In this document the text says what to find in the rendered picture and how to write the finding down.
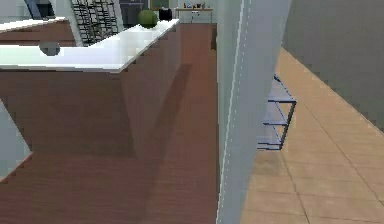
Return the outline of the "brown counter with white top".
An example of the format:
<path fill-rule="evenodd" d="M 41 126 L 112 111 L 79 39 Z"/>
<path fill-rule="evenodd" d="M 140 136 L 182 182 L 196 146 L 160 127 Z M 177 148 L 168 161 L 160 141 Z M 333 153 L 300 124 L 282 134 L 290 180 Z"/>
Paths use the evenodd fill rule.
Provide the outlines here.
<path fill-rule="evenodd" d="M 56 56 L 0 45 L 0 100 L 33 152 L 130 154 L 149 139 L 180 65 L 177 19 Z"/>

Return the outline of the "dark blue metal shelf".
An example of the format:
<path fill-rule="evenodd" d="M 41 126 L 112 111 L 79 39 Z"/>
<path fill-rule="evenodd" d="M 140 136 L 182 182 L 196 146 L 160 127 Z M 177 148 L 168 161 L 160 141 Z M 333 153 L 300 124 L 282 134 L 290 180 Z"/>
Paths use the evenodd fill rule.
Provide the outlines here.
<path fill-rule="evenodd" d="M 263 134 L 258 138 L 258 150 L 279 151 L 283 148 L 297 101 L 275 74 L 263 120 Z"/>

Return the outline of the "white cabinet with wooden top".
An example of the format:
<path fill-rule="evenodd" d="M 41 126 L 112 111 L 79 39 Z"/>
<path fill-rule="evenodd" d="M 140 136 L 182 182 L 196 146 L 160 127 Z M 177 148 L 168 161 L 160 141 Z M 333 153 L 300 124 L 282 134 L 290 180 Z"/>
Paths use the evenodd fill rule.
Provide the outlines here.
<path fill-rule="evenodd" d="M 213 22 L 212 8 L 177 8 L 176 17 L 182 23 L 210 24 Z"/>

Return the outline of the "grey round bowl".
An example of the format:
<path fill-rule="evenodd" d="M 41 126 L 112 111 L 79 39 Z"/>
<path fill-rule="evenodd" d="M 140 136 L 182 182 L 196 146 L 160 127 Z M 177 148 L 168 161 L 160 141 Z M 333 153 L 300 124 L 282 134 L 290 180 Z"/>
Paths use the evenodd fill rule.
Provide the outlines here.
<path fill-rule="evenodd" d="M 40 42 L 39 49 L 47 56 L 56 56 L 60 53 L 61 46 L 58 42 Z"/>

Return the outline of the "dark grey fridge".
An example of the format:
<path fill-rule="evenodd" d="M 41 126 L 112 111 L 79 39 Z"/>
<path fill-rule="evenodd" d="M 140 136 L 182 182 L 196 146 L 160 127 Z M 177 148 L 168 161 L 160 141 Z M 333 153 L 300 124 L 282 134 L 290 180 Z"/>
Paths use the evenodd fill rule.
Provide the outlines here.
<path fill-rule="evenodd" d="M 147 0 L 119 0 L 119 4 L 125 28 L 137 25 L 139 13 L 147 8 Z"/>

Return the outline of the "dark grey chair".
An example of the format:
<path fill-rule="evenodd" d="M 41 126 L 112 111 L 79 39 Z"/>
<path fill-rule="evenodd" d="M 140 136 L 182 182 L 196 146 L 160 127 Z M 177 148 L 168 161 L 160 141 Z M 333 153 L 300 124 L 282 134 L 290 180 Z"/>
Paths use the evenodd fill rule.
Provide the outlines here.
<path fill-rule="evenodd" d="M 50 0 L 24 0 L 34 20 L 49 20 L 56 17 Z"/>

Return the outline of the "green round ball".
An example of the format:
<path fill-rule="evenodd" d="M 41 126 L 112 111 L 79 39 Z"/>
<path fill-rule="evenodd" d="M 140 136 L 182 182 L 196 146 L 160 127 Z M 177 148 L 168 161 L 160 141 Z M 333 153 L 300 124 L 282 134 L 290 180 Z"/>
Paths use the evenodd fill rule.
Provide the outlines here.
<path fill-rule="evenodd" d="M 138 15 L 139 24 L 147 29 L 151 29 L 157 25 L 157 15 L 151 10 L 142 10 Z"/>

